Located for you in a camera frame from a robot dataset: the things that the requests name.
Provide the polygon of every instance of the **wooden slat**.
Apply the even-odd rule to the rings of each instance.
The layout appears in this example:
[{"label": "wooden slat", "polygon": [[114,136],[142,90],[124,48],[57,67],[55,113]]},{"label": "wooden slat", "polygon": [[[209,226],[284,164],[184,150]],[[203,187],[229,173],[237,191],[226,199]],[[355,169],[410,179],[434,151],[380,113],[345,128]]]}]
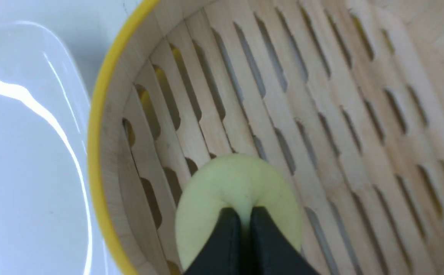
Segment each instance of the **wooden slat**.
[{"label": "wooden slat", "polygon": [[377,109],[378,116],[381,117],[382,107],[377,106],[380,102],[375,102],[369,95],[370,91],[378,90],[379,94],[384,97],[382,88],[379,85],[370,83],[374,79],[374,75],[371,73],[372,68],[362,66],[362,60],[365,60],[366,52],[362,45],[357,47],[357,43],[349,43],[350,30],[354,30],[353,22],[348,14],[348,9],[343,6],[343,3],[336,1],[324,1],[324,7],[329,14],[334,17],[336,26],[341,32],[344,42],[347,42],[348,50],[351,52],[353,58],[353,76],[350,75],[348,66],[342,57],[341,49],[337,39],[334,36],[332,27],[329,25],[327,16],[323,12],[324,7],[318,5],[318,2],[303,2],[302,4],[307,7],[310,17],[313,17],[315,22],[315,29],[324,52],[327,53],[326,57],[331,59],[329,63],[332,72],[332,84],[334,85],[334,92],[339,99],[340,104],[343,105],[348,113],[350,120],[353,121],[355,130],[360,138],[362,144],[362,155],[365,163],[368,165],[368,170],[374,179],[374,182],[378,185],[379,189],[384,195],[388,207],[390,208],[392,217],[398,230],[398,234],[401,241],[405,245],[407,254],[412,261],[412,269],[414,273],[431,273],[434,269],[431,266],[430,257],[427,250],[421,240],[418,229],[416,228],[412,215],[407,211],[407,204],[401,191],[395,183],[394,169],[392,163],[401,158],[395,158],[391,162],[386,155],[386,151],[381,146],[375,130],[373,129],[370,117],[367,115],[363,104],[363,100],[360,98],[360,91],[355,86],[354,78],[360,84],[361,91],[368,96],[368,99],[374,104]]},{"label": "wooden slat", "polygon": [[427,120],[427,133],[430,136],[439,159],[444,160],[444,87],[439,90],[434,86],[421,61],[414,42],[409,37],[407,30],[400,21],[381,13],[381,22],[390,30],[390,39],[395,47],[395,61],[400,71],[414,90],[419,99],[420,107],[423,108]]},{"label": "wooden slat", "polygon": [[[126,113],[143,115],[142,109],[138,108],[137,105],[138,104],[127,103],[127,108],[132,111],[127,111]],[[139,122],[139,120],[145,120],[145,115],[137,118],[136,122]],[[125,206],[126,216],[129,220],[129,226],[135,237],[134,239],[126,238],[129,236],[123,237],[122,240],[124,240],[125,243],[123,247],[124,249],[126,249],[128,255],[133,255],[135,253],[135,250],[139,249],[140,247],[148,261],[155,266],[155,269],[158,270],[159,274],[168,275],[168,265],[166,264],[163,249],[159,242],[158,232],[154,225],[154,219],[152,218],[151,210],[149,208],[149,203],[147,202],[147,197],[144,188],[142,187],[142,183],[138,175],[138,170],[135,167],[136,163],[133,160],[129,141],[127,141],[125,133],[120,133],[118,157],[118,175],[119,185],[122,190],[122,200]],[[154,155],[151,163],[153,163],[155,160],[157,160],[157,157]],[[148,164],[149,163],[143,163],[143,165],[146,165],[147,168],[153,166]]]},{"label": "wooden slat", "polygon": [[232,153],[217,108],[210,94],[210,88],[203,74],[200,61],[196,56],[192,39],[186,25],[179,24],[168,36],[168,41],[180,49],[186,66],[189,81],[201,109],[199,125],[205,138],[208,151],[216,156]]},{"label": "wooden slat", "polygon": [[[264,148],[264,154],[268,162],[276,167],[288,180],[290,187],[299,200],[302,214],[302,240],[303,250],[310,263],[322,273],[329,273],[324,261],[324,257],[319,247],[319,243],[311,227],[306,213],[303,211],[303,203],[300,193],[297,192],[293,184],[292,176],[285,162],[285,157],[279,146],[278,138],[274,132],[273,125],[267,116],[267,111],[261,96],[257,90],[256,83],[252,76],[248,64],[245,62],[245,55],[238,42],[239,38],[230,20],[230,10],[225,2],[215,2],[205,8],[212,28],[217,31],[225,42],[228,55],[233,63],[233,70],[238,77],[238,85],[243,91],[243,107],[248,116],[253,134],[260,139]],[[227,44],[227,41],[238,42]]]},{"label": "wooden slat", "polygon": [[[179,127],[153,65],[165,73]],[[143,89],[152,110],[139,100]],[[131,148],[123,117],[136,137]],[[103,122],[107,207],[143,275],[180,266],[165,168],[184,189],[187,159],[201,167],[231,152],[259,155],[287,179],[301,207],[301,252],[320,273],[433,274],[444,266],[442,0],[161,0],[114,69]]]},{"label": "wooden slat", "polygon": [[[297,7],[291,2],[276,2],[281,2],[281,5],[284,6],[282,7],[283,9],[289,7],[295,10]],[[277,58],[281,62],[284,76],[288,82],[286,95],[288,96],[293,116],[304,125],[305,132],[309,136],[311,146],[316,155],[316,168],[319,178],[326,190],[327,197],[337,205],[341,216],[344,217],[343,223],[346,232],[350,235],[353,248],[358,255],[360,268],[364,273],[380,274],[381,270],[370,239],[366,236],[364,224],[360,219],[356,205],[353,203],[350,190],[345,184],[331,144],[326,137],[325,129],[318,117],[318,110],[316,106],[313,106],[313,100],[309,97],[309,91],[306,88],[304,78],[300,74],[299,65],[297,64],[298,60],[292,54],[289,37],[285,35],[284,26],[278,18],[278,14],[273,8],[271,1],[251,0],[250,4],[255,14],[264,22],[269,33]],[[314,77],[314,73],[315,71],[312,71],[309,74]]]},{"label": "wooden slat", "polygon": [[[363,91],[366,93],[370,92],[369,98],[375,103],[385,101],[383,92],[380,91],[381,87],[388,87],[391,89],[391,91],[393,91],[395,99],[400,106],[400,111],[402,112],[402,115],[407,123],[407,134],[402,135],[398,132],[395,132],[394,136],[395,138],[399,139],[400,143],[402,143],[403,149],[401,151],[406,152],[405,150],[410,147],[412,149],[410,155],[412,157],[412,160],[416,164],[422,165],[427,170],[434,186],[434,192],[439,198],[439,203],[441,204],[442,208],[442,219],[444,221],[444,171],[442,167],[440,167],[440,163],[437,161],[438,155],[435,154],[435,151],[433,150],[435,144],[434,136],[431,136],[430,132],[425,131],[423,122],[418,112],[418,108],[414,105],[410,92],[407,90],[406,84],[403,81],[403,77],[399,74],[397,66],[394,64],[393,58],[391,58],[390,52],[387,48],[386,42],[383,39],[381,31],[376,25],[376,16],[374,10],[371,9],[369,5],[366,5],[366,2],[363,2],[361,0],[356,0],[353,3],[354,11],[363,21],[363,26],[365,28],[367,38],[373,45],[376,55],[372,64],[367,63],[365,57],[360,58],[360,65],[356,64],[354,67],[355,75],[368,73],[367,77],[363,77],[361,80],[358,81],[360,83],[370,82],[374,80],[374,83],[370,84],[375,87],[378,86],[379,88],[375,89],[375,92],[372,92],[372,89],[363,89]],[[340,24],[352,23],[349,19],[348,13],[344,12],[344,8],[342,10],[343,12],[341,12],[339,16],[339,18],[342,19]],[[355,29],[348,27],[344,31],[344,33],[349,34],[348,37],[350,40],[354,38],[354,45],[356,45],[358,35],[356,34]],[[370,71],[375,71],[375,76],[372,76],[369,73]],[[435,97],[433,92],[430,92],[429,96]],[[438,100],[430,99],[429,102],[431,105],[435,106],[429,116],[442,116],[444,118],[441,108],[438,106]],[[437,252],[435,255],[444,255],[444,253]],[[437,260],[437,265],[441,266],[442,261]]]},{"label": "wooden slat", "polygon": [[[250,125],[253,126],[253,131],[262,139],[263,146],[266,149],[262,138],[264,135],[259,135],[256,132],[257,127],[253,123],[251,116],[253,115],[253,111],[257,109],[260,110],[258,112],[262,115],[265,113],[264,110],[267,109],[271,117],[270,123],[274,123],[274,127],[281,131],[286,143],[288,143],[295,165],[293,179],[296,183],[297,190],[302,197],[303,203],[311,208],[318,216],[339,272],[354,273],[337,224],[332,217],[332,211],[327,203],[324,190],[313,170],[297,125],[293,121],[288,99],[286,99],[285,94],[279,86],[274,71],[271,70],[271,61],[265,53],[264,41],[248,4],[238,1],[217,2],[207,8],[207,14],[212,26],[220,33],[222,39],[225,38],[225,45],[227,46],[229,56],[231,56],[234,70],[238,76],[238,82],[244,94],[245,99],[243,103],[250,120]],[[262,85],[264,85],[264,89],[266,90],[266,95],[264,95],[263,98],[264,105],[258,106],[255,104],[251,106],[253,109],[250,108],[250,104],[257,103],[258,101],[261,102],[261,95],[258,91],[258,85],[252,76],[249,64],[246,62],[241,41],[239,41],[242,39],[239,37],[241,34],[238,35],[236,33],[234,23],[228,20],[230,17],[232,17],[234,23],[241,28],[241,32],[245,35],[245,39],[247,39],[248,50],[254,55],[256,66],[259,68],[261,74]],[[278,146],[278,143],[273,142],[271,145]]]},{"label": "wooden slat", "polygon": [[157,49],[151,55],[151,62],[159,66],[166,73],[168,84],[173,92],[178,111],[180,112],[180,127],[176,130],[178,140],[184,155],[190,158],[197,167],[210,160],[210,156],[196,120],[193,108],[188,98],[186,88],[173,57],[171,47],[166,40],[161,41]]},{"label": "wooden slat", "polygon": [[144,65],[135,83],[147,89],[152,105],[154,106],[154,112],[159,121],[161,133],[155,143],[161,165],[175,171],[180,186],[184,189],[191,179],[190,170],[188,169],[188,164],[186,163],[180,142],[176,136],[168,106],[164,100],[159,83],[157,83],[156,73],[150,62]]},{"label": "wooden slat", "polygon": [[205,12],[199,11],[187,19],[186,24],[194,42],[198,43],[204,52],[213,81],[220,94],[225,108],[224,123],[227,137],[233,150],[239,153],[257,156],[253,137],[248,127],[243,110],[241,109],[236,91],[230,82],[224,61],[217,49],[217,43],[212,35]]},{"label": "wooden slat", "polygon": [[[142,111],[142,105],[134,88],[130,99],[126,103],[124,116],[131,122],[133,132],[135,134],[135,143],[133,144],[131,151],[139,173],[138,176],[147,179],[151,183],[157,204],[159,206],[162,222],[157,229],[157,233],[159,235],[159,239],[161,240],[164,255],[166,259],[177,264],[181,268],[176,249],[174,231],[176,214],[175,201],[173,199],[173,195],[171,194],[170,186],[166,179],[166,175],[164,174],[164,170],[159,162],[159,158],[157,157],[156,149],[154,147],[154,139],[151,131],[149,130],[146,115]],[[125,182],[127,183],[128,181],[132,180],[132,178],[126,178]],[[124,205],[126,205],[128,202],[132,204],[134,203],[135,197],[131,197],[129,190],[122,193],[124,195]],[[137,211],[140,211],[140,208],[143,208],[145,211],[145,204],[132,205],[132,207],[133,206],[138,209]],[[151,239],[152,236],[144,236],[144,238]]]}]

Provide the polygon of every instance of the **bamboo steamer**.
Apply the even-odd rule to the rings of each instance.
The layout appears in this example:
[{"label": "bamboo steamer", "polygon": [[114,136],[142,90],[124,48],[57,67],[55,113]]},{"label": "bamboo steamer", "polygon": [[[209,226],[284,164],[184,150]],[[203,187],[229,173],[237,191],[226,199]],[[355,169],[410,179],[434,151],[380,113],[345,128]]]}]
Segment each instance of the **bamboo steamer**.
[{"label": "bamboo steamer", "polygon": [[98,76],[89,176],[125,274],[233,152],[288,180],[321,274],[444,274],[444,0],[144,0]]}]

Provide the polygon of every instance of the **yellow food piece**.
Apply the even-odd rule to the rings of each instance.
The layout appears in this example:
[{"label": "yellow food piece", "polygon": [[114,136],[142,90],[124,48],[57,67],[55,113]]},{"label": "yellow food piece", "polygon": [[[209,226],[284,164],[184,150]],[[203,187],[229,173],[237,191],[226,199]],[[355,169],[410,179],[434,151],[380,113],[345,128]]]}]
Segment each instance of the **yellow food piece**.
[{"label": "yellow food piece", "polygon": [[186,270],[199,254],[220,210],[232,207],[248,232],[253,207],[266,207],[292,246],[300,251],[301,220],[294,194],[276,169],[248,155],[225,155],[208,162],[191,179],[176,213],[175,234]]}]

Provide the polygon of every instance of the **yellow rim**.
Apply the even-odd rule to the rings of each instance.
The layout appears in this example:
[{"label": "yellow rim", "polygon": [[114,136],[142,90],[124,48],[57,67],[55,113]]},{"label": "yellow rim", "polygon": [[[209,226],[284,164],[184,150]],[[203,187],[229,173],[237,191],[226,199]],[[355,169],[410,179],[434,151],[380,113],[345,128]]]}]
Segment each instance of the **yellow rim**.
[{"label": "yellow rim", "polygon": [[100,162],[100,130],[102,125],[103,108],[107,98],[107,91],[113,70],[127,44],[132,33],[137,26],[144,21],[145,17],[154,9],[159,0],[144,0],[131,14],[125,25],[120,30],[117,38],[108,51],[103,66],[96,80],[95,91],[91,100],[91,113],[89,115],[88,128],[88,172],[91,196],[96,218],[100,226],[103,238],[107,244],[113,259],[123,274],[136,275],[135,267],[130,263],[129,258],[120,244],[120,240],[115,233],[113,223],[108,212],[107,201],[103,192],[103,181],[101,175]]}]

